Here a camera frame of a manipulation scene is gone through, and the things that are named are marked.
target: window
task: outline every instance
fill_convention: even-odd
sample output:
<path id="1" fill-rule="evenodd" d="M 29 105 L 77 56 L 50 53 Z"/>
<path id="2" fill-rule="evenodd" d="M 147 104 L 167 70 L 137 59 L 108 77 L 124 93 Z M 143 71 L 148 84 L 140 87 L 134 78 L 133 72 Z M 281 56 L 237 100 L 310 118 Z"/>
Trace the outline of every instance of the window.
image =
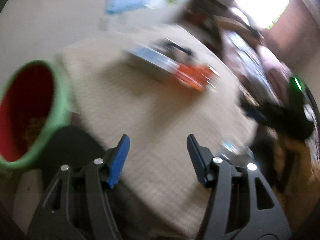
<path id="1" fill-rule="evenodd" d="M 261 28 L 270 29 L 287 8 L 289 0 L 235 0 Z"/>

